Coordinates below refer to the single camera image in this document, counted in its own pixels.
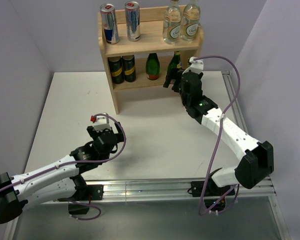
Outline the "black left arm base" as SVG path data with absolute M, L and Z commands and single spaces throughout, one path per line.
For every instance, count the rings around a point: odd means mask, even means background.
M 104 186 L 102 184 L 88 185 L 86 190 L 78 190 L 77 196 L 71 197 L 74 201 L 88 201 L 90 204 L 92 201 L 100 201 L 103 198 Z M 89 207 L 81 206 L 74 203 L 68 204 L 68 213 L 70 215 L 86 215 L 89 211 Z

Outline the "blue silver can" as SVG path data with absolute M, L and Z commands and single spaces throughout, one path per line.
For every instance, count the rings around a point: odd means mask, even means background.
M 140 32 L 140 6 L 136 1 L 128 1 L 124 5 L 125 20 L 127 27 L 127 38 L 130 41 L 138 41 Z
M 110 3 L 103 4 L 100 7 L 100 15 L 106 41 L 109 44 L 118 43 L 120 38 L 115 7 Z

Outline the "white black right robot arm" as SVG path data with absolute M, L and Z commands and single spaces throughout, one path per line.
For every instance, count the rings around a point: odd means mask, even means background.
M 274 171 L 274 148 L 268 141 L 260 142 L 244 132 L 203 94 L 203 75 L 198 70 L 172 68 L 163 86 L 173 83 L 172 90 L 179 93 L 188 115 L 216 135 L 221 134 L 222 141 L 239 160 L 237 166 L 215 171 L 206 189 L 212 195 L 236 184 L 252 189 Z

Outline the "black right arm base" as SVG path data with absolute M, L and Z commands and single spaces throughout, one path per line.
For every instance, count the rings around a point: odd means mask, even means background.
M 204 186 L 204 181 L 192 181 L 190 183 L 190 188 L 187 190 L 187 193 L 192 195 L 192 197 L 200 197 L 202 193 L 202 189 Z M 227 192 L 231 188 L 230 185 L 224 187 L 218 187 L 212 180 L 208 180 L 206 190 L 204 193 L 205 197 L 216 197 L 214 199 L 204 200 L 204 204 L 206 208 L 209 208 L 213 205 L 216 200 L 222 196 L 225 192 Z M 224 197 L 219 203 L 217 203 L 212 210 L 213 211 L 221 211 L 226 208 L 226 198 Z

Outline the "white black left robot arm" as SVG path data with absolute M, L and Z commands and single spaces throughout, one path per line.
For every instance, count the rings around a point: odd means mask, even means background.
M 117 132 L 106 119 L 88 126 L 92 140 L 54 163 L 15 176 L 7 172 L 0 174 L 0 224 L 17 218 L 35 205 L 85 198 L 88 186 L 82 174 L 110 161 L 110 155 L 118 157 L 122 152 L 118 144 L 127 141 L 121 123 L 116 121 L 114 125 Z

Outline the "clear glass bottle green cap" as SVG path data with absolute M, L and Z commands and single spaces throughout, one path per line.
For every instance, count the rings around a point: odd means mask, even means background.
M 165 43 L 174 44 L 181 29 L 182 11 L 178 0 L 171 0 L 170 5 L 165 9 L 163 18 L 162 37 Z

